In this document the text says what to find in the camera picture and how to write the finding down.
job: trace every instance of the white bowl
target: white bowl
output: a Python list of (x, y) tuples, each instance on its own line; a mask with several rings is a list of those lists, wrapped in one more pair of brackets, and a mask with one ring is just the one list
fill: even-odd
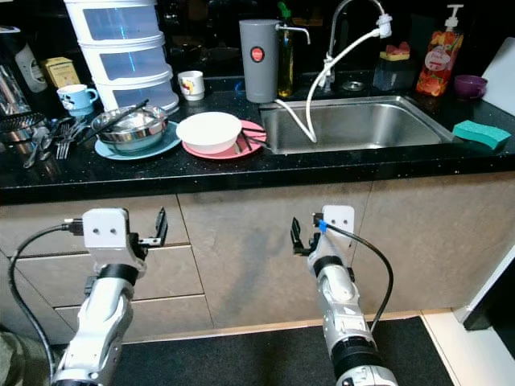
[(177, 125), (177, 137), (202, 154), (216, 154), (227, 150), (241, 132), (241, 121), (227, 113), (200, 113)]

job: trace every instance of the blue and white cup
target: blue and white cup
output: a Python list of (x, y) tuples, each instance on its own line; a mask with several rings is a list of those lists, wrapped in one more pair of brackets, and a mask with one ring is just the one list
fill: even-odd
[(98, 92), (85, 84), (70, 84), (57, 90), (63, 107), (72, 117), (79, 117), (93, 112), (93, 102), (98, 99)]

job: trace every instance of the white hose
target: white hose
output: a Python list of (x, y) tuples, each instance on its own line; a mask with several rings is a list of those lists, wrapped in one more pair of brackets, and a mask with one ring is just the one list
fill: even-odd
[(346, 56), (350, 51), (352, 51), (356, 46), (363, 43), (366, 39), (370, 38), (376, 38), (379, 37), (379, 28), (376, 28), (375, 30), (370, 31), (368, 34), (365, 34), (361, 36), (359, 39), (357, 39), (354, 43), (349, 44), (338, 56), (333, 59), (327, 66), (325, 66), (322, 70), (322, 72), (315, 78), (315, 81), (311, 85), (311, 88), (309, 90), (309, 93), (307, 94), (306, 99), (306, 120), (307, 120), (307, 127), (300, 121), (299, 117), (295, 112), (288, 106), (284, 101), (281, 101), (280, 99), (276, 99), (274, 102), (278, 105), (281, 105), (286, 109), (286, 111), (293, 117), (295, 120), (295, 123), (302, 129), (302, 131), (307, 135), (307, 137), (312, 141), (316, 142), (316, 135), (315, 135), (315, 129), (313, 128), (313, 123), (311, 121), (311, 100), (313, 99), (313, 94), (316, 90), (316, 85), (320, 82), (320, 80), (325, 76), (325, 74), (331, 70), (331, 68), (335, 67), (335, 65), (342, 60), (344, 56)]

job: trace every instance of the white cutting board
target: white cutting board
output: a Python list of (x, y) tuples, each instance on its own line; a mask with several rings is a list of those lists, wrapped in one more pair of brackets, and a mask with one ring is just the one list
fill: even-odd
[(515, 38), (506, 38), (483, 78), (488, 80), (483, 100), (515, 115)]

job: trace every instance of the purple bowl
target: purple bowl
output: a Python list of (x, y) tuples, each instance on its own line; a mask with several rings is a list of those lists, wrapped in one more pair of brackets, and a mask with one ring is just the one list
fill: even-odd
[(458, 75), (454, 79), (454, 90), (459, 99), (477, 99), (486, 92), (487, 83), (488, 81), (480, 76)]

